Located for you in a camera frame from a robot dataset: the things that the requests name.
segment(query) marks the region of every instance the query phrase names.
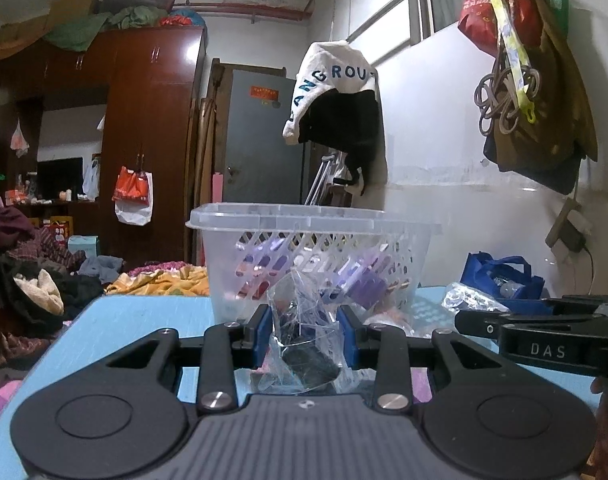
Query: metal screw head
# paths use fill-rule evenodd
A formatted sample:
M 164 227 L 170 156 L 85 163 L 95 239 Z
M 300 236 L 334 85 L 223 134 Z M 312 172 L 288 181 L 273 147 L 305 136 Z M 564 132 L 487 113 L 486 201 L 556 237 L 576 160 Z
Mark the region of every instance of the metal screw head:
M 298 402 L 297 405 L 303 410 L 309 410 L 315 405 L 315 402 L 313 400 L 306 399 L 302 400 L 301 402 Z
M 232 402 L 231 396 L 224 392 L 210 392 L 199 399 L 199 403 L 209 410 L 223 410 Z
M 402 394 L 384 394 L 377 399 L 377 405 L 383 410 L 403 410 L 408 406 L 408 398 Z

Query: light blue table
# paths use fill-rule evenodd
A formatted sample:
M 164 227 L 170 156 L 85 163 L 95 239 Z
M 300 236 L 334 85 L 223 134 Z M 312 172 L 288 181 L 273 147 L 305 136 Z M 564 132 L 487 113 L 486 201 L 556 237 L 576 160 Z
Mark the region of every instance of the light blue table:
M 443 287 L 418 289 L 416 302 L 440 309 Z M 88 307 L 26 377 L 0 417 L 0 480 L 25 480 L 26 472 L 10 442 L 10 420 L 31 394 L 84 368 L 159 328 L 173 327 L 181 337 L 203 335 L 213 324 L 209 298 L 108 296 Z M 589 392 L 591 378 L 531 368 L 596 409 L 599 396 Z M 199 368 L 184 368 L 178 397 L 194 402 Z M 239 398 L 248 393 L 247 370 L 236 371 Z

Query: circular pad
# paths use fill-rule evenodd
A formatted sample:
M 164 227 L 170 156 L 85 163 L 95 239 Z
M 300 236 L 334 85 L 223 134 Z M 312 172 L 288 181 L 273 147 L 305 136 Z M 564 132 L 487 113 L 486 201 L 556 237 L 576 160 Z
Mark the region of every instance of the circular pad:
M 69 435 L 102 438 L 123 430 L 132 416 L 133 408 L 119 397 L 89 395 L 65 404 L 56 419 L 59 427 Z
M 102 382 L 60 381 L 22 403 L 10 437 L 26 468 L 70 480 L 130 477 L 184 435 L 185 409 L 169 391 Z
M 588 406 L 544 381 L 446 387 L 421 422 L 447 460 L 498 480 L 562 477 L 586 462 L 596 431 Z
M 528 397 L 501 395 L 478 408 L 479 422 L 491 433 L 507 438 L 533 438 L 548 430 L 550 412 Z

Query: wooden wardrobe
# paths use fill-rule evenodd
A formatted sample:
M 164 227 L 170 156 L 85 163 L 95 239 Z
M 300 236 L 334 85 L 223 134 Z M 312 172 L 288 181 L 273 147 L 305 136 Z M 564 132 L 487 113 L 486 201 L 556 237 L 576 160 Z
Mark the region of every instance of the wooden wardrobe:
M 185 157 L 193 99 L 198 97 L 206 54 L 200 27 L 151 27 L 98 34 L 87 52 L 61 50 L 45 41 L 0 61 L 0 172 L 36 170 L 44 102 L 107 104 L 96 201 L 102 254 L 129 267 L 184 255 Z M 30 151 L 9 149 L 17 120 Z M 145 226 L 117 221 L 112 194 L 122 166 L 134 169 L 138 153 L 153 174 L 153 218 Z

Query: red bag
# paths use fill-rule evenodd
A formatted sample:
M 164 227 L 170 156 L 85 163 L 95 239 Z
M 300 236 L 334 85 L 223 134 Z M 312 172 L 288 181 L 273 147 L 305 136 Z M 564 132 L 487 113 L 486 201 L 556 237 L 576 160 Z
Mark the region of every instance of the red bag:
M 115 185 L 112 199 L 113 201 L 129 200 L 130 202 L 148 205 L 148 179 L 146 178 L 146 173 L 137 173 L 122 166 L 117 177 L 117 184 Z
M 526 47 L 542 41 L 542 18 L 532 0 L 506 0 L 517 35 Z M 458 28 L 479 50 L 497 56 L 497 19 L 491 0 L 464 0 Z

